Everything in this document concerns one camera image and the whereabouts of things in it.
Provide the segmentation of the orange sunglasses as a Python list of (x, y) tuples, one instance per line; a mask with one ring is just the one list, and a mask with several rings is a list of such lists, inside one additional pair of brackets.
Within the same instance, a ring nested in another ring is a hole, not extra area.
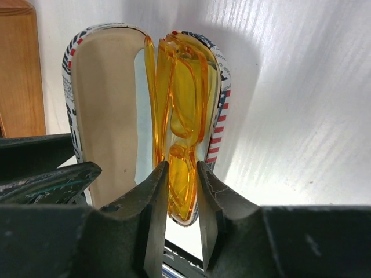
[(188, 221), (196, 203), (195, 150), (208, 111), (208, 62), (196, 45), (169, 34), (158, 47), (144, 40), (152, 121), (152, 163), (169, 163), (168, 214)]

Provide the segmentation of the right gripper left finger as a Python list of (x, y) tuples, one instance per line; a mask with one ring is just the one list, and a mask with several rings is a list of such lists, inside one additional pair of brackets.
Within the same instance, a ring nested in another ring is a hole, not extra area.
[(161, 277), (169, 165), (95, 209), (1, 204), (2, 277)]

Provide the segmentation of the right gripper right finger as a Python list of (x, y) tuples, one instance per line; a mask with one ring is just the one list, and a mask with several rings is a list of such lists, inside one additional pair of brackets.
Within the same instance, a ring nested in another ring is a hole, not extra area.
[(369, 206), (258, 206), (198, 162), (207, 277), (369, 277)]

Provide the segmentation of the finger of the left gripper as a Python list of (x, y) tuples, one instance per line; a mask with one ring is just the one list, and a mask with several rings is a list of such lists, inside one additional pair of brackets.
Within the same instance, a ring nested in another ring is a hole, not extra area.
[(1, 185), (1, 204), (72, 204), (101, 174), (85, 162)]
[(1, 181), (47, 173), (74, 155), (69, 133), (1, 138)]

